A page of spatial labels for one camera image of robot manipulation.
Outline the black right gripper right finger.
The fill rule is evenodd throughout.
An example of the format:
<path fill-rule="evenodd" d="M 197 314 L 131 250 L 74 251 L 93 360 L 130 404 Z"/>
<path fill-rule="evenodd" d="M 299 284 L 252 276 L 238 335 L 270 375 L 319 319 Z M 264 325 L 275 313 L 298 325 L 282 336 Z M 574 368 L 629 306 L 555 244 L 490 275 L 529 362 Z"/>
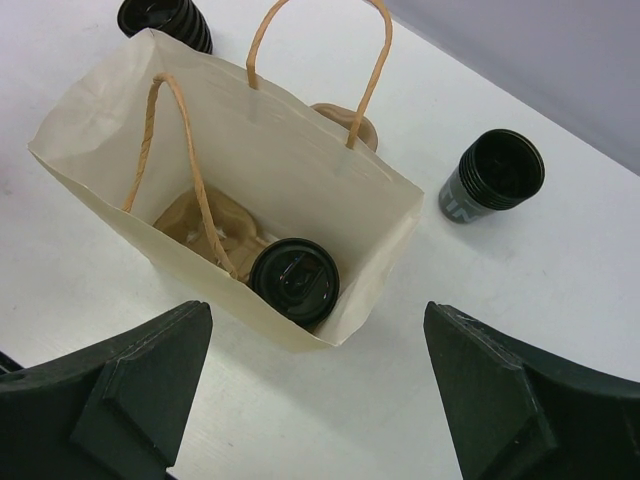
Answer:
<path fill-rule="evenodd" d="M 428 303 L 424 334 L 465 479 L 636 479 L 639 385 Z"/>

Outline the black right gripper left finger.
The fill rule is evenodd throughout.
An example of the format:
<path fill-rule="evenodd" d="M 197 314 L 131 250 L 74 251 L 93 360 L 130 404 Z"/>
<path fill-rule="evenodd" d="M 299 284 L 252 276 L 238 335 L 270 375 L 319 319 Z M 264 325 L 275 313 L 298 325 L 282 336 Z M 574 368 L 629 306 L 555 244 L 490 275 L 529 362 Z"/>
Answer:
<path fill-rule="evenodd" d="M 170 478 L 212 329 L 187 301 L 30 368 L 2 355 L 2 478 Z"/>

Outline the single brown pulp carrier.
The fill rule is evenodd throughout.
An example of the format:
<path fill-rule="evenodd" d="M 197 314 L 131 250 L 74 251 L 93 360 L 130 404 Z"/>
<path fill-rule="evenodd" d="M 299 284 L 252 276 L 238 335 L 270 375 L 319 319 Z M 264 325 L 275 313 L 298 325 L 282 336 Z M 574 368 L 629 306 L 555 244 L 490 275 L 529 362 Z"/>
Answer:
<path fill-rule="evenodd" d="M 153 227 L 210 263 L 249 280 L 258 256 L 270 245 L 252 215 L 217 188 L 205 187 L 208 213 L 196 192 L 178 196 L 155 220 Z"/>

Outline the tan paper bag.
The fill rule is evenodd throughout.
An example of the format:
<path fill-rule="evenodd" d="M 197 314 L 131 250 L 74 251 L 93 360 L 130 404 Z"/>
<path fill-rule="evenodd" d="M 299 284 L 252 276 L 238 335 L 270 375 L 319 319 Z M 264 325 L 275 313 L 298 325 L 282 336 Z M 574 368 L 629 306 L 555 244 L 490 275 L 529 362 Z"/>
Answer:
<path fill-rule="evenodd" d="M 423 191 L 253 65 L 146 29 L 77 81 L 29 143 L 35 159 L 152 263 L 292 352 L 343 344 L 367 320 L 416 228 Z M 156 230 L 203 180 L 267 235 L 322 246 L 340 275 L 314 332 Z"/>

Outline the brown pulp cup carrier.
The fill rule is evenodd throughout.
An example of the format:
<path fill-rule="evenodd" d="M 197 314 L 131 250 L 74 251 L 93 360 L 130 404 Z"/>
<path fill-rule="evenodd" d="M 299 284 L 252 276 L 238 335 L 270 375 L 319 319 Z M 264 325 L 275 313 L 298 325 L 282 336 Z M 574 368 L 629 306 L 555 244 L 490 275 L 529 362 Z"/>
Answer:
<path fill-rule="evenodd" d="M 324 116 L 328 120 L 344 127 L 346 130 L 351 128 L 351 125 L 356 117 L 356 112 L 347 108 L 341 107 L 331 103 L 316 103 L 311 108 Z M 360 123 L 358 131 L 358 138 L 373 152 L 378 149 L 378 134 L 373 123 L 366 117 L 364 117 Z"/>

